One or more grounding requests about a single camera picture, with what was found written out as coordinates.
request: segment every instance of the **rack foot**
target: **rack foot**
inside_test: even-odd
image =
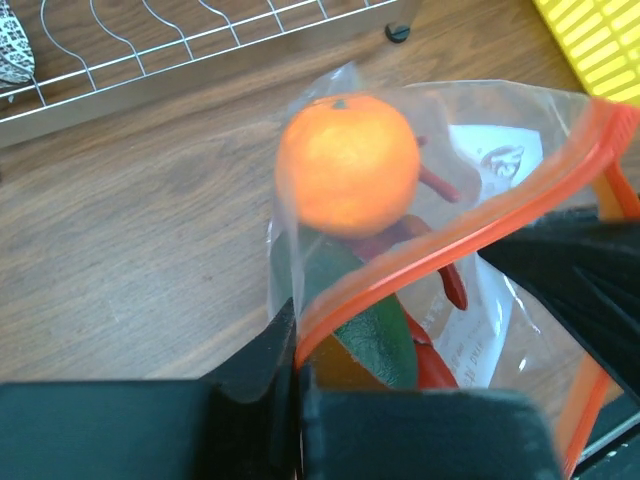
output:
[[[386,27],[384,27],[384,34],[392,43],[404,42],[407,38],[409,38],[410,33],[411,27],[409,27],[408,25],[387,25]]]

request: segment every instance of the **patterned object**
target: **patterned object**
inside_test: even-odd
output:
[[[8,0],[0,0],[0,88],[28,82],[35,66],[27,35]]]

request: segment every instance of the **orange fruit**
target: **orange fruit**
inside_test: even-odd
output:
[[[419,170],[415,135],[399,111],[371,96],[340,95],[313,102],[286,127],[276,191],[299,222],[366,237],[406,213]]]

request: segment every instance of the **yellow plastic crate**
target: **yellow plastic crate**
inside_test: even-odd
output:
[[[640,0],[533,0],[591,95],[640,106]]]

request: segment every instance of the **green vegetable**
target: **green vegetable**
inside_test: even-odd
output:
[[[323,290],[363,262],[338,240],[299,227],[298,248],[304,256],[303,309]],[[271,290],[277,306],[292,296],[289,239],[286,233],[273,243],[270,254]],[[415,347],[404,311],[395,295],[360,313],[334,335],[351,355],[381,382],[412,389],[418,381]]]

